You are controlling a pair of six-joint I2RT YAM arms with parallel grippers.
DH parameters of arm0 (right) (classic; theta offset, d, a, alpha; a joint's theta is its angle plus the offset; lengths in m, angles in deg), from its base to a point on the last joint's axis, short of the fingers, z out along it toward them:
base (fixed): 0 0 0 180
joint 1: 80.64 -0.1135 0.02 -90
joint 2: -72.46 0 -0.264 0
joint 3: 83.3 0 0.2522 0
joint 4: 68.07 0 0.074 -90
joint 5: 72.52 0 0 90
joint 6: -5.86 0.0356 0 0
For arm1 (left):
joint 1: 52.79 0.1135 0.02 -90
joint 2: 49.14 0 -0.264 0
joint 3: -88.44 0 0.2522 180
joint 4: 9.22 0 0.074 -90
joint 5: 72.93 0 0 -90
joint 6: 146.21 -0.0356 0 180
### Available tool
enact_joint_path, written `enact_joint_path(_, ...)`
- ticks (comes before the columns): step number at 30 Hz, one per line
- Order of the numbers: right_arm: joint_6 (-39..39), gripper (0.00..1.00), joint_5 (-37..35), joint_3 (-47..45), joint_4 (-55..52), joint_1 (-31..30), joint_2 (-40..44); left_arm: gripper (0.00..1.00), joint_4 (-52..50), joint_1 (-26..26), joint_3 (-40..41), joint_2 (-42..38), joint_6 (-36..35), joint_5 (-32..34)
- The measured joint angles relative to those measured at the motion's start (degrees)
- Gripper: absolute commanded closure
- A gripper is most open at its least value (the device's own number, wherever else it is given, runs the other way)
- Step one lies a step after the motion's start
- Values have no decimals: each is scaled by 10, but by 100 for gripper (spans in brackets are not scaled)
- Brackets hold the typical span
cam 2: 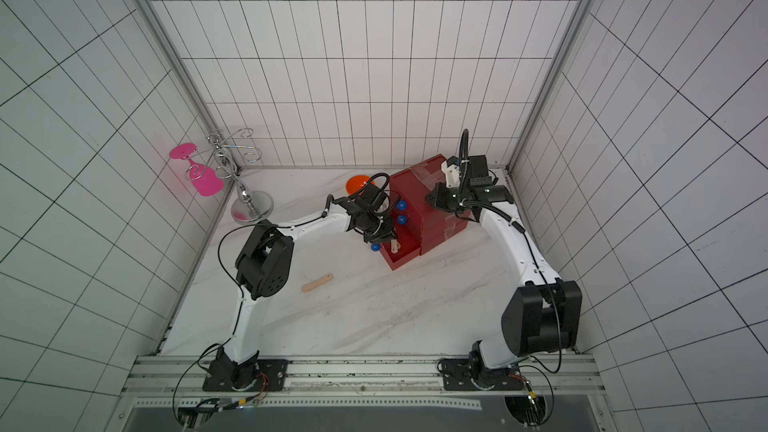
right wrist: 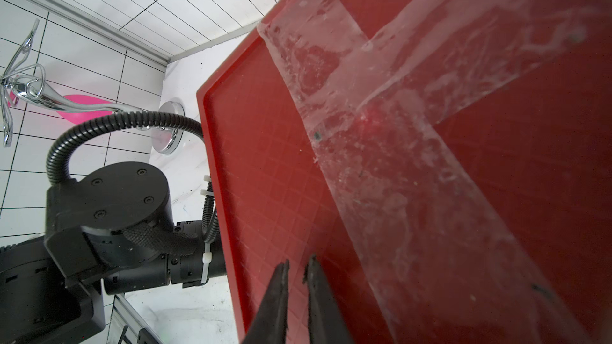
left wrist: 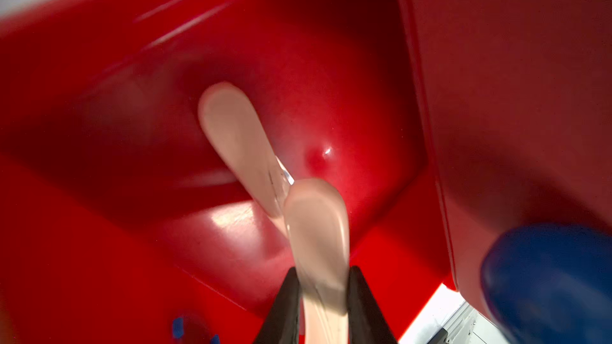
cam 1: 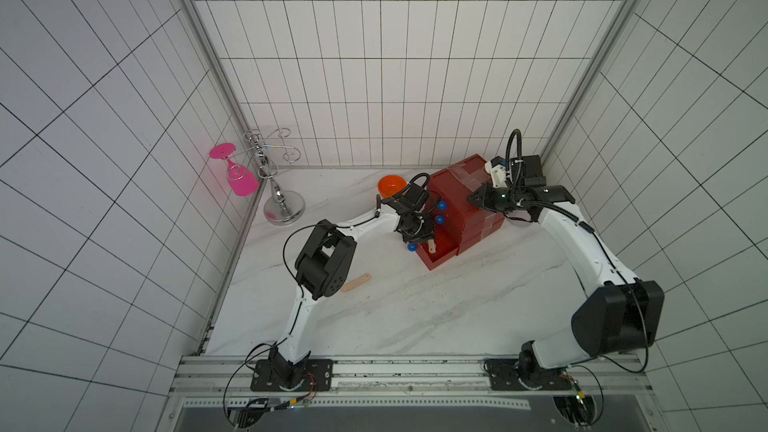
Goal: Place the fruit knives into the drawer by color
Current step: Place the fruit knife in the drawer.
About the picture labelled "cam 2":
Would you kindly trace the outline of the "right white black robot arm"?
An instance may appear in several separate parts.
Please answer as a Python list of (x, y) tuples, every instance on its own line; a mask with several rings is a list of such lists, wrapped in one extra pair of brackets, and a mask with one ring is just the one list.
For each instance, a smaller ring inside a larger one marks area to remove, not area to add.
[(444, 177), (426, 196), (432, 208), (476, 221), (499, 247), (511, 271), (513, 291), (498, 331), (470, 352), (475, 375), (510, 369), (546, 352), (562, 354), (576, 345), (583, 294), (547, 262), (514, 202), (483, 156), (452, 157)]

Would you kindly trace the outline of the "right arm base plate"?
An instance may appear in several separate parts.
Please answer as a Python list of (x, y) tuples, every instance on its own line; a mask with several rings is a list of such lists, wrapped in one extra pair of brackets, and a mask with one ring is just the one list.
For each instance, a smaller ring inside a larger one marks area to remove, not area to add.
[(509, 367), (488, 369), (479, 359), (442, 358), (437, 362), (443, 389), (449, 392), (522, 391), (523, 382), (513, 378)]

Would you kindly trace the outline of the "red drawer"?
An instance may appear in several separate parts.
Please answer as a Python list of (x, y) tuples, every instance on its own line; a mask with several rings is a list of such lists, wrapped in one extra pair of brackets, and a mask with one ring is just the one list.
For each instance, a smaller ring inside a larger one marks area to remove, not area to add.
[(405, 203), (404, 209), (395, 206), (394, 216), (402, 216), (401, 212), (407, 209), (419, 209), (422, 212), (427, 209), (437, 210), (427, 203), (426, 198), (438, 183), (445, 183), (445, 176), (440, 169), (436, 172), (429, 172), (426, 169), (405, 169), (393, 175), (390, 188), (394, 193), (396, 204), (400, 201)]
[(398, 230), (397, 232), (397, 250), (392, 249), (392, 243), (387, 242), (381, 245), (380, 254), (394, 271), (410, 262), (421, 254), (421, 242), (408, 229)]
[(402, 211), (401, 215), (406, 219), (404, 226), (422, 245), (442, 243), (467, 227), (467, 222), (454, 214), (433, 209), (427, 209), (425, 212), (419, 209), (407, 209)]

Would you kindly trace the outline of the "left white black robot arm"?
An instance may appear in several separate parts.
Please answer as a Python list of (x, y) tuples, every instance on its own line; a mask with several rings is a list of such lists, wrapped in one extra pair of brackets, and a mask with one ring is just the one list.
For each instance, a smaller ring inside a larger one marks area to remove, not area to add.
[(222, 346), (223, 355), (240, 366), (259, 352), (261, 327), (269, 298), (288, 282), (293, 255), (322, 239), (353, 231), (366, 244), (383, 246), (398, 239), (392, 212), (400, 199), (388, 193), (390, 176), (370, 177), (358, 191), (326, 198), (322, 212), (297, 223), (274, 224), (268, 220), (253, 229), (235, 259), (241, 298), (231, 337)]

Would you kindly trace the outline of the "red top drawer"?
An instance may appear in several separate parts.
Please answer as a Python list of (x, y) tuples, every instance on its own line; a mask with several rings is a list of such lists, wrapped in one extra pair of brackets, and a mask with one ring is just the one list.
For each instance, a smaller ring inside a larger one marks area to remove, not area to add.
[(427, 209), (437, 210), (427, 203), (426, 198), (438, 183), (445, 183), (445, 176), (440, 169), (436, 172), (429, 172), (426, 169), (405, 169), (393, 175), (390, 188), (394, 193), (396, 204), (400, 201), (405, 203), (404, 209), (395, 206), (394, 216), (402, 216), (401, 212), (407, 209), (419, 209), (422, 212)]

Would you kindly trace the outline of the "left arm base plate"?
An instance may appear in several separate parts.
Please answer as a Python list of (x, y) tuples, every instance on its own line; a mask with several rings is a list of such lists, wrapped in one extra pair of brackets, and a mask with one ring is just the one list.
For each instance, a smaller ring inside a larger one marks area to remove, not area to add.
[(205, 392), (278, 392), (284, 388), (289, 362), (284, 359), (249, 360), (243, 364), (227, 357), (214, 359), (208, 367)]

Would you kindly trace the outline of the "peach knife diagonal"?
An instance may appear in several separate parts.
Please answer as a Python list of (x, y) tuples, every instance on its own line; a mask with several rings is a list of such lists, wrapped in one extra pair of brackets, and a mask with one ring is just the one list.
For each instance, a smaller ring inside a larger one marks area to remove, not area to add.
[(334, 279), (334, 275), (333, 274), (325, 274), (325, 275), (323, 275), (322, 277), (320, 277), (320, 278), (318, 278), (316, 280), (313, 280), (313, 281), (311, 281), (309, 283), (304, 284), (301, 287), (301, 291), (304, 292), (304, 293), (309, 293), (311, 291), (316, 290), (318, 287), (320, 287), (320, 286), (330, 282), (333, 279)]

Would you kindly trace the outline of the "red bottom drawer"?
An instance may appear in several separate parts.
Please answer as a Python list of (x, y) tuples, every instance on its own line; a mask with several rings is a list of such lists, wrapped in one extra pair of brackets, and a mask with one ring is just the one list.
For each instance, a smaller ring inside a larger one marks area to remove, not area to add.
[(397, 250), (392, 249), (392, 243), (387, 242), (381, 245), (380, 254), (394, 271), (410, 262), (421, 254), (421, 242), (408, 229), (398, 230), (397, 232)]

